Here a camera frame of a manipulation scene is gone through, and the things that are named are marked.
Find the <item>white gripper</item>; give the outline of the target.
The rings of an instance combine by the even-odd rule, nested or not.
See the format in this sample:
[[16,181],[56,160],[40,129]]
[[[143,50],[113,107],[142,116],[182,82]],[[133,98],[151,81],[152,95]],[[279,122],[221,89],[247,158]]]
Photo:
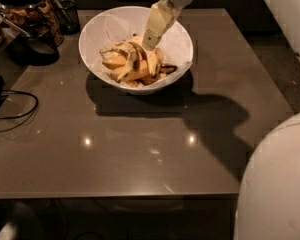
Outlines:
[[162,36],[174,24],[181,10],[193,0],[159,0],[151,6],[145,27],[142,46],[153,50],[161,41]]

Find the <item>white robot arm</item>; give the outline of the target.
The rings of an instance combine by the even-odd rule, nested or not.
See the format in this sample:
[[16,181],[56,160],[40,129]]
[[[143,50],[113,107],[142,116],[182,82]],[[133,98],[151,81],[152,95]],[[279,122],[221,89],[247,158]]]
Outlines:
[[[300,62],[300,0],[264,0]],[[300,240],[300,113],[260,142],[241,182],[233,240]]]

